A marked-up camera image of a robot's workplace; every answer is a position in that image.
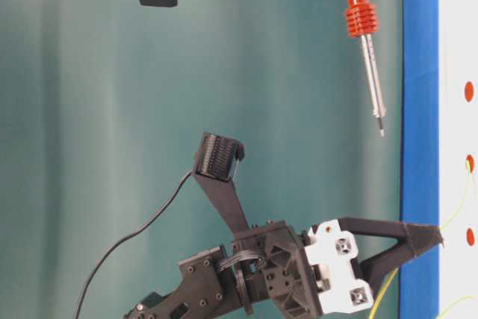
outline yellow wire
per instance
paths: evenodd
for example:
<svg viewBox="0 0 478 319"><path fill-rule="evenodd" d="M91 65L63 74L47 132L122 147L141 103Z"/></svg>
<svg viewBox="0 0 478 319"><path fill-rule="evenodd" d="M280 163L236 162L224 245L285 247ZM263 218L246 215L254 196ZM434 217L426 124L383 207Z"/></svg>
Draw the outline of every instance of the yellow wire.
<svg viewBox="0 0 478 319"><path fill-rule="evenodd" d="M383 296L384 296L385 293L387 292L388 287L390 286L391 282L394 280L394 278L395 278L395 276L397 275L397 273L398 273L398 268L395 269L393 272L391 272L390 276L388 276L387 281L386 281L385 284L382 286L382 289L380 289L380 291L379 291L379 295L376 296L375 304L373 304L373 308L372 308L372 310L370 311L370 314L369 314L369 316L368 316L368 319L374 319L374 318L375 318L376 311L377 311L377 310L379 309L379 307L380 307L380 303L382 302Z"/></svg>
<svg viewBox="0 0 478 319"><path fill-rule="evenodd" d="M478 300L478 297L474 295L467 295L466 297L461 297L460 299L455 300L448 308L446 308L436 319L442 319L454 306L464 302L466 300Z"/></svg>
<svg viewBox="0 0 478 319"><path fill-rule="evenodd" d="M470 164L470 161L466 161L466 170L468 171L468 174L471 175L471 164ZM446 220L439 228L440 230L446 228L450 223L452 223L456 217L458 217L458 215L460 214L460 212L462 211L463 207L465 206L465 202L466 202L466 198L467 198L467 192L468 192L468 188L470 187L470 179L472 178L472 176L469 176L468 177L468 180L467 180L467 184L466 184L466 188L465 188L465 193L463 194L463 198L462 198L462 201L460 202L460 205L458 207L458 209L455 211L455 213L453 213L453 215L448 218L448 220ZM370 311L370 314L368 316L368 319L374 319L375 318L375 315L376 315L376 312L377 310L379 309L380 307L380 304L382 303L382 299L383 297L385 296L385 293L387 292L388 290L388 287L390 287L390 284L392 283L392 281L394 280L394 277L397 275L398 273L398 269L395 269L391 274L390 276L387 278L387 281L385 282L385 284L382 286L382 289L380 289L379 291L379 295L377 295L376 299L375 299L375 303L373 304L373 308L372 310ZM473 297L473 296L467 296L467 297L463 297L463 298L460 298L458 299L456 302L454 302L451 306L449 306L446 310L443 311L443 313L441 313L436 319L441 319L443 316L446 315L447 312L449 312L449 310L452 309L452 307L454 307L455 305L459 304L460 302L464 301L464 300L469 300L469 299L478 299L476 297Z"/></svg>
<svg viewBox="0 0 478 319"><path fill-rule="evenodd" d="M470 161L466 161L466 169L468 171L468 174L471 175L471 164L470 164ZM453 216L451 216L444 224L442 224L440 226L440 229L444 229L446 226L448 226L450 223L452 223L455 218L460 214L460 212L462 211L464 205L465 205L465 201L466 201L466 194L468 192L468 188L470 187L470 179L472 179L473 176L469 176L468 177L468 181L467 181L467 186L465 188L465 195L463 196L463 199L460 203L460 206L458 207L458 209L455 211L455 213L453 214ZM478 297L475 297L474 295L466 295L464 297L461 297L457 300L455 300L453 303L450 304L450 306L448 306L441 314L438 315L438 317L436 317L436 319L442 319L451 309L453 309L455 306L457 306L458 304L460 304L461 302L464 302L466 300L478 300Z"/></svg>
<svg viewBox="0 0 478 319"><path fill-rule="evenodd" d="M470 165L470 161L466 161L466 170L468 171L468 175L471 175L471 165ZM442 229L445 229L446 227L448 227L448 225L450 225L450 223L452 223L457 217L458 215L462 212L463 210L463 207L465 206L465 202L466 202L466 199L467 199L467 193L468 193L468 189L470 187L470 183L471 183L471 179L472 179L472 176L469 176L468 177L468 180L466 182L466 187L465 187L465 192L463 193L463 198L460 202L460 205L459 207L456 209L455 213L452 214L452 216L450 218L448 218L441 226L440 226L440 230Z"/></svg>

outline soldering iron tip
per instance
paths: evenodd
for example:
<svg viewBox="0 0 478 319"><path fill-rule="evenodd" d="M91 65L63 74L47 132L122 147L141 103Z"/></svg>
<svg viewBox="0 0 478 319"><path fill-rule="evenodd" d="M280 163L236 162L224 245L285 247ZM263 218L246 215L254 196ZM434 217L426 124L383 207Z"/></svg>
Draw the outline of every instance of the soldering iron tip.
<svg viewBox="0 0 478 319"><path fill-rule="evenodd" d="M377 120L378 120L378 123L379 123L380 136L385 137L385 130L383 129L382 118L379 117Z"/></svg>

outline teal wall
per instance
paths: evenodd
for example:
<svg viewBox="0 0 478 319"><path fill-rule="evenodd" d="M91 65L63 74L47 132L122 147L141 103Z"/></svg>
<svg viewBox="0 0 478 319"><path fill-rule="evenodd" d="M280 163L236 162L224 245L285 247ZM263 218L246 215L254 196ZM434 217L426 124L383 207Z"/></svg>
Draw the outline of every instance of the teal wall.
<svg viewBox="0 0 478 319"><path fill-rule="evenodd" d="M170 195L204 130L246 145L237 188L250 223L397 219L402 7L374 1L384 140L346 0L0 0L0 317L70 318L100 254ZM100 270L83 318L122 318L177 286L177 261L230 240L189 181ZM362 255L388 244L361 241ZM396 312L394 288L382 313Z"/></svg>

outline screw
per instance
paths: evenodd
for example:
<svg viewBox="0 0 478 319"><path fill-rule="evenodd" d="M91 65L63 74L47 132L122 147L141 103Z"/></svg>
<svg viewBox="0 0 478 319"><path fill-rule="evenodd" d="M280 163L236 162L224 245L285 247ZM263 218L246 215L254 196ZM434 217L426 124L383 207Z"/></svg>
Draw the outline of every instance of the screw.
<svg viewBox="0 0 478 319"><path fill-rule="evenodd" d="M341 238L335 242L335 249L339 255L345 255L352 250L352 244L346 238Z"/></svg>
<svg viewBox="0 0 478 319"><path fill-rule="evenodd" d="M368 301L364 288L357 288L353 291L350 291L350 299L352 300L354 306L359 306L360 304L366 303Z"/></svg>

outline red soldering iron grip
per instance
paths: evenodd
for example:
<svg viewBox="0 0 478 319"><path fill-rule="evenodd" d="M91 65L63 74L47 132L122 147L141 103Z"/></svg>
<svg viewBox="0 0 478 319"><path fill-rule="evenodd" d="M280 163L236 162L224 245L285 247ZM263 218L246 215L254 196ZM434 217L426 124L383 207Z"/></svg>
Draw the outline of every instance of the red soldering iron grip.
<svg viewBox="0 0 478 319"><path fill-rule="evenodd" d="M347 27L351 37L376 33L379 30L379 17L376 6L370 0L348 0L349 9L345 12Z"/></svg>

